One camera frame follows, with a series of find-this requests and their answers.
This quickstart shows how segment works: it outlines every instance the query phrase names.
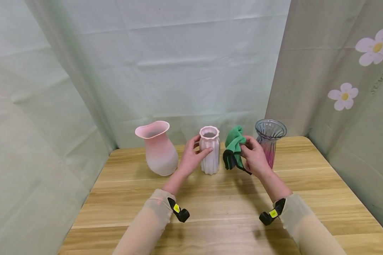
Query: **purple gradient glass vase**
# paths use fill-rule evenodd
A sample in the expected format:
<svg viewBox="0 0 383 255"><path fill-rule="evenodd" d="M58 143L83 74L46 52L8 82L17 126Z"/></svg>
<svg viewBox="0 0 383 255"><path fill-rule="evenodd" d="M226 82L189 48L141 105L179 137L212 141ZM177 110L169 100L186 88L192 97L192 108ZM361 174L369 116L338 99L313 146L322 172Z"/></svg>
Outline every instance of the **purple gradient glass vase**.
<svg viewBox="0 0 383 255"><path fill-rule="evenodd" d="M272 168L274 166L275 148L277 147L277 140L285 137L287 128L284 124L276 120L264 119L255 123L255 130L258 137L257 142L264 149L267 162Z"/></svg>

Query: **vase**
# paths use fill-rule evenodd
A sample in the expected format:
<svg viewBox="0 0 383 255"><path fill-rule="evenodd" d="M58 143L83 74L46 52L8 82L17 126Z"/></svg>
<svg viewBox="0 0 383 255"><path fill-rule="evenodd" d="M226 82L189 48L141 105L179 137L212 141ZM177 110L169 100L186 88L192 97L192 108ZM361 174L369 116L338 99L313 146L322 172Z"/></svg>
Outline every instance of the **vase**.
<svg viewBox="0 0 383 255"><path fill-rule="evenodd" d="M173 174L179 161L177 151L166 135L169 128L169 123L158 120L135 130L135 134L145 141L146 162L149 168L161 176Z"/></svg>
<svg viewBox="0 0 383 255"><path fill-rule="evenodd" d="M200 129L200 141L199 147L200 151L205 148L213 148L201 162L201 170L205 174L213 175L218 172L218 167L220 165L220 132L215 126L205 126Z"/></svg>
<svg viewBox="0 0 383 255"><path fill-rule="evenodd" d="M287 128L284 124L276 120L259 120L255 123L255 130L258 137L257 142L264 149L267 162L272 168L274 166L275 148L277 147L277 140L285 137Z"/></svg>

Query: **vase rim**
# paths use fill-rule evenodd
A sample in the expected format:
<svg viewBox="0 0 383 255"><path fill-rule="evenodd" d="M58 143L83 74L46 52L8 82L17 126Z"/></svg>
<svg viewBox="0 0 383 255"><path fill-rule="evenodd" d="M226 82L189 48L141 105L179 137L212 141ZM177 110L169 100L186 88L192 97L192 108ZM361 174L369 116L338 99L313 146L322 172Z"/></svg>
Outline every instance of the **vase rim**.
<svg viewBox="0 0 383 255"><path fill-rule="evenodd" d="M145 129L151 127L151 126L161 126L162 129L164 129L163 131L159 132L159 134L155 134L151 137L147 137L147 135L145 135L146 131ZM138 137L140 138L143 138L143 139L153 139L161 134L164 134L165 132L168 131L168 129L170 128L170 124L167 122L167 121L163 121L163 120L157 120L157 121L154 121L148 125L145 125L145 126L138 126L136 129L135 129L135 135L137 135Z"/></svg>
<svg viewBox="0 0 383 255"><path fill-rule="evenodd" d="M261 130L258 128L258 126L259 126L260 124L262 124L262 123L273 123L273 124L278 125L278 126L281 128L281 130L282 130L282 134L281 134L281 135L278 135L278 136L269 136L269 135L263 134L263 133L261 132ZM255 130L257 131L257 134L258 134L258 135L260 135L260 136L262 136L262 137L264 137L264 138L266 138L266 139L269 139L269 140L277 140L277 139L281 139L281 138L285 137L286 134L287 134L287 128L286 128L286 126L285 126L282 122L277 121L277 120L273 120L273 119L262 119L262 120L257 121L257 122L255 123Z"/></svg>
<svg viewBox="0 0 383 255"><path fill-rule="evenodd" d="M215 132L216 132L215 136L213 136L213 137L205 137L204 134L207 134L207 132L202 133L203 131L205 131L205 129L214 129ZM202 138L204 138L204 139L206 139L206 140L212 140L212 139L216 139L216 138L219 136L220 131L219 131L218 128L216 128L215 126L204 126L204 127L202 127L202 128L200 129L199 134L200 134L200 136L201 136Z"/></svg>

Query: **left hand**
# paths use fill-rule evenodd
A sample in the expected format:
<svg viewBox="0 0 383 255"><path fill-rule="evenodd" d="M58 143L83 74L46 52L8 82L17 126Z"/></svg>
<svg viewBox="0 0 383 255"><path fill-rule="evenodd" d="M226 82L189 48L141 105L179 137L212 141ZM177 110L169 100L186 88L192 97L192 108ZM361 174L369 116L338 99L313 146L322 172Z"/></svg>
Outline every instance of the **left hand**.
<svg viewBox="0 0 383 255"><path fill-rule="evenodd" d="M196 135L190 139L184 147L182 159L180 161L177 172L181 172L186 176L196 169L200 162L211 152L212 148L206 148L203 151L194 151L199 146L200 135Z"/></svg>

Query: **yellow flower center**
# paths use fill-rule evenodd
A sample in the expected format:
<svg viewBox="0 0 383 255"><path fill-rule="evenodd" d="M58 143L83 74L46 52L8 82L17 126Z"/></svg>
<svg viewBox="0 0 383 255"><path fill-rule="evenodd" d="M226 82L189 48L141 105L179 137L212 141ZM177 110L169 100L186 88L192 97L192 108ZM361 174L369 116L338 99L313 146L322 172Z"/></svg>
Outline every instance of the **yellow flower center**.
<svg viewBox="0 0 383 255"><path fill-rule="evenodd" d="M381 42L376 43L376 45L373 46L373 52L376 52L376 53L379 52L382 49L382 47L383 47L383 43Z"/></svg>
<svg viewBox="0 0 383 255"><path fill-rule="evenodd" d="M349 98L349 94L348 93L343 93L342 96L340 96L340 98L342 100L346 101Z"/></svg>

